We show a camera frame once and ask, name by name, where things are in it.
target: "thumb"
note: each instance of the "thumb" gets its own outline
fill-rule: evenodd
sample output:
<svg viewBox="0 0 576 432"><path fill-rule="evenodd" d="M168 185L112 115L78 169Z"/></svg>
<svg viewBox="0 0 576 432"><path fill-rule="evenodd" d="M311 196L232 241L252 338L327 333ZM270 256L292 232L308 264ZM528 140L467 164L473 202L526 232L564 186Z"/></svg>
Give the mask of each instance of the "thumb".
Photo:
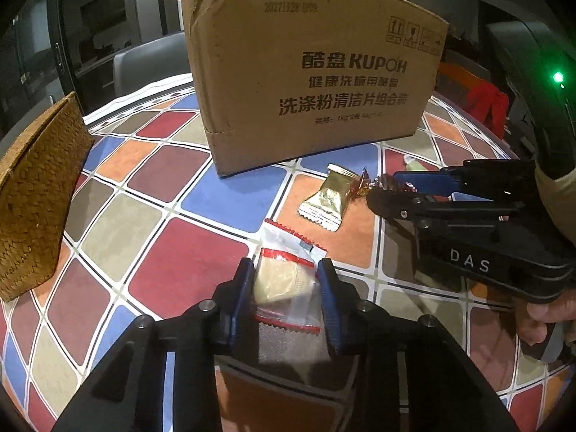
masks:
<svg viewBox="0 0 576 432"><path fill-rule="evenodd" d="M576 290L565 291L551 303L543 305L529 303L526 309L534 320L544 323L576 320Z"/></svg>

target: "shipping symbol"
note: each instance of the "shipping symbol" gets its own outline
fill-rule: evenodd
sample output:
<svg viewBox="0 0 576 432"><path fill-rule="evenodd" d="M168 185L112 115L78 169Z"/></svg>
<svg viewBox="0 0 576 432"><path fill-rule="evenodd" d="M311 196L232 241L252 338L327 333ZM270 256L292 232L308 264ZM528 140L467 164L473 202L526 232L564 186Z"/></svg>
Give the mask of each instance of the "shipping symbol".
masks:
<svg viewBox="0 0 576 432"><path fill-rule="evenodd" d="M404 33L405 21L404 19L392 16L390 18L390 24L388 24L388 35L386 36L386 42L391 42L393 44L400 44L402 42L402 34Z"/></svg>
<svg viewBox="0 0 576 432"><path fill-rule="evenodd" d="M406 33L404 34L404 45L415 49L418 44L418 36L420 35L420 26L409 22L406 26Z"/></svg>
<svg viewBox="0 0 576 432"><path fill-rule="evenodd" d="M422 28L422 37L418 50L426 51L432 55L440 55L442 49L442 36L429 29Z"/></svg>

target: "gold candy wrapper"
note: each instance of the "gold candy wrapper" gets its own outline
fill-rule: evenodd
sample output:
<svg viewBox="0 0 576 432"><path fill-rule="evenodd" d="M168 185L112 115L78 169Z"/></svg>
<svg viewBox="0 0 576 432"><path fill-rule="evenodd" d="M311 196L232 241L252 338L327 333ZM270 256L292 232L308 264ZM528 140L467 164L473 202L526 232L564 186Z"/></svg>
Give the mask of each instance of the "gold candy wrapper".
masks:
<svg viewBox="0 0 576 432"><path fill-rule="evenodd" d="M320 190L305 200L298 214L323 228L335 232L350 199L356 195L361 182L358 174L335 164L328 165L328 177Z"/></svg>
<svg viewBox="0 0 576 432"><path fill-rule="evenodd" d="M328 177L320 190L302 202L298 214L323 228L336 232L342 224L344 211L350 200L366 196L372 188L415 192L412 184L401 184L393 176L382 174L370 180L364 167L361 175L335 164L328 165Z"/></svg>

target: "white and red candy package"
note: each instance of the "white and red candy package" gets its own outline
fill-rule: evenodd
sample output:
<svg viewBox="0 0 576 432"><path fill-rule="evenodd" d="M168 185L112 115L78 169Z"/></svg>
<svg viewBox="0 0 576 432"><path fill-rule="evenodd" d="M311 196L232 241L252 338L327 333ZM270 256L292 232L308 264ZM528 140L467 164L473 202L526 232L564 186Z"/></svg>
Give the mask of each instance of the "white and red candy package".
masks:
<svg viewBox="0 0 576 432"><path fill-rule="evenodd" d="M322 294L316 268L326 250L270 219L264 221L260 239L253 288L256 319L319 333Z"/></svg>

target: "person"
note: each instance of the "person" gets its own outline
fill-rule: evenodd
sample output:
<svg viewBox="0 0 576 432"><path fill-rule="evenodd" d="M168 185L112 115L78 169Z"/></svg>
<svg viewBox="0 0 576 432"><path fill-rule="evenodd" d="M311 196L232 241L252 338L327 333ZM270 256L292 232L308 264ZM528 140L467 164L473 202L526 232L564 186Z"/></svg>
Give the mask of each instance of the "person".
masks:
<svg viewBox="0 0 576 432"><path fill-rule="evenodd" d="M516 302L516 331L518 337L530 346L546 339L546 323L571 321L566 330L566 342L576 341L576 290L565 291L558 299L548 304Z"/></svg>

